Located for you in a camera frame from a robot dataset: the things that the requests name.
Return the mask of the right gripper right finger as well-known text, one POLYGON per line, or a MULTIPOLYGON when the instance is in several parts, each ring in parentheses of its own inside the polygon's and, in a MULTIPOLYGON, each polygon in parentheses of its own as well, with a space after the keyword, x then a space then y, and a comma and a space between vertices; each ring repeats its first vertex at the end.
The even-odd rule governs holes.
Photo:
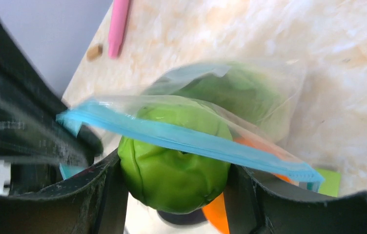
POLYGON ((367 234, 367 191, 330 197, 232 165, 224 201, 232 234, 367 234))

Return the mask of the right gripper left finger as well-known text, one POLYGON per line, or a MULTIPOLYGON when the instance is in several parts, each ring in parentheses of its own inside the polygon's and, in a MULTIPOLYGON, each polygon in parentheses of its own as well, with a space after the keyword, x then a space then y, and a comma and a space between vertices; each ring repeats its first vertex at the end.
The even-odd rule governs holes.
POLYGON ((120 234, 127 190, 113 151, 73 177, 20 195, 0 195, 0 234, 120 234))

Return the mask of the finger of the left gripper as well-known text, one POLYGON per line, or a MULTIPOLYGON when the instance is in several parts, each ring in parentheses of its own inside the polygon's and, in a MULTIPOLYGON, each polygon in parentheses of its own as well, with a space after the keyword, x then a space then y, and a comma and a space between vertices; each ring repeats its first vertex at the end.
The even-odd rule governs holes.
POLYGON ((66 109, 0 22, 0 159, 90 166, 102 143, 87 127, 72 133, 57 123, 66 109))

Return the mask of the orange tangerine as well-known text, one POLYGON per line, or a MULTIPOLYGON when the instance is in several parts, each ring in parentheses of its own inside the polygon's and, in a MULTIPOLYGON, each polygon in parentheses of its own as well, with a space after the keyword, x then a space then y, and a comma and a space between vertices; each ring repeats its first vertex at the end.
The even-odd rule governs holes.
MULTIPOLYGON (((263 144, 256 141, 249 141, 248 139, 237 137, 235 142, 270 152, 270 149, 263 144)), ((228 220, 226 215, 226 208, 224 203, 224 194, 221 193, 211 203, 202 208, 202 212, 205 215, 207 221, 214 226, 222 234, 230 234, 228 220)))

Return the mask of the green lime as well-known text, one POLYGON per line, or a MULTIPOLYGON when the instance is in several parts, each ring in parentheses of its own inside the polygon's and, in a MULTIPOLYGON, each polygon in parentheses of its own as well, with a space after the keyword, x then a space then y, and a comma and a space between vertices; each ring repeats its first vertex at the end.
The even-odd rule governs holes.
MULTIPOLYGON (((232 140, 228 126, 192 104, 149 104, 137 116, 232 140)), ((187 214, 220 195, 227 183, 228 162, 163 148, 123 136, 118 155, 131 195, 153 209, 187 214)))

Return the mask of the clear zip top bag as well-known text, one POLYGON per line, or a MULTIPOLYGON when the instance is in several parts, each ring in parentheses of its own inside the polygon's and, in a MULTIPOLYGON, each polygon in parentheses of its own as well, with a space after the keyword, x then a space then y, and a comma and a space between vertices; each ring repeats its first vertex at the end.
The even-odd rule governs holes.
POLYGON ((324 178, 281 147, 306 79, 297 60, 200 61, 171 69, 151 85, 91 97, 56 116, 152 145, 307 182, 324 178))

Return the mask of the dark purple eggplant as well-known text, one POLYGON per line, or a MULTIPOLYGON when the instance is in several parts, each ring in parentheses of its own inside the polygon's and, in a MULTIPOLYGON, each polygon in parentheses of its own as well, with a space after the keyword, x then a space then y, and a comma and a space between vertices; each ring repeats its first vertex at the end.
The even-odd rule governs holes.
POLYGON ((202 210, 195 210, 188 214, 172 214, 163 211, 157 211, 159 217, 171 225, 191 226, 207 222, 207 219, 202 210))

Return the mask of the green lettuce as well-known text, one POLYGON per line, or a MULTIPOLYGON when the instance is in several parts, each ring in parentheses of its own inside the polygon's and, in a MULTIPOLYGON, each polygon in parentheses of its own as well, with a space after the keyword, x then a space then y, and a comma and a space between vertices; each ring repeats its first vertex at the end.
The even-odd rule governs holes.
POLYGON ((285 97, 268 76, 239 62, 202 62, 162 75, 147 93, 176 95, 218 105, 265 131, 286 130, 285 97))

